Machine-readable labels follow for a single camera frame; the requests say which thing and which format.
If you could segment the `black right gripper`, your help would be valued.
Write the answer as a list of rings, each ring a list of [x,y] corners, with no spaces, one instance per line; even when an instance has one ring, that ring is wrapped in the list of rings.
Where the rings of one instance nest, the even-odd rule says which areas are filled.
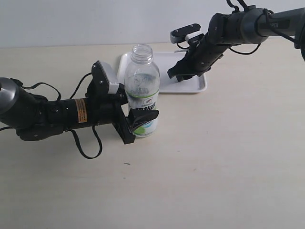
[[[182,82],[202,75],[209,71],[211,66],[223,57],[224,45],[212,44],[205,37],[197,46],[191,48],[184,58],[167,71],[169,78],[176,77]]]

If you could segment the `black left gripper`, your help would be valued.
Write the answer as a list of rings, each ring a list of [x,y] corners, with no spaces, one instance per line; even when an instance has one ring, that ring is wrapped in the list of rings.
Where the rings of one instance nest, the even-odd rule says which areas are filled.
[[[112,124],[124,144],[132,144],[135,135],[132,133],[141,126],[156,119],[158,110],[130,109],[128,119],[122,105],[128,103],[125,86],[119,83],[117,94],[108,94],[108,84],[99,61],[91,67],[92,80],[87,87],[86,98],[92,111],[92,123],[95,125]]]

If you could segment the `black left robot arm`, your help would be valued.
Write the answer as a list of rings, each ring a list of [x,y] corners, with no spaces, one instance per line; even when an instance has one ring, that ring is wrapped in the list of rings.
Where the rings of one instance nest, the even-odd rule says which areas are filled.
[[[134,130],[156,119],[159,111],[130,109],[124,85],[111,66],[96,61],[89,73],[92,80],[84,98],[49,101],[45,96],[29,93],[22,82],[0,79],[0,121],[15,129],[24,141],[40,141],[63,132],[112,124],[125,144],[135,141]]]

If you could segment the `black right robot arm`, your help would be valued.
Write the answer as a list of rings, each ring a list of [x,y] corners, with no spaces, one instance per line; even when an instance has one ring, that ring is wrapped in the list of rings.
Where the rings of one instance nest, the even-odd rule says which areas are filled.
[[[280,36],[292,42],[305,54],[304,8],[274,13],[255,5],[243,6],[230,14],[216,13],[210,19],[206,33],[193,23],[171,31],[171,43],[188,43],[184,57],[167,71],[178,81],[200,76],[223,57],[224,52],[242,44],[260,46],[270,36]]]

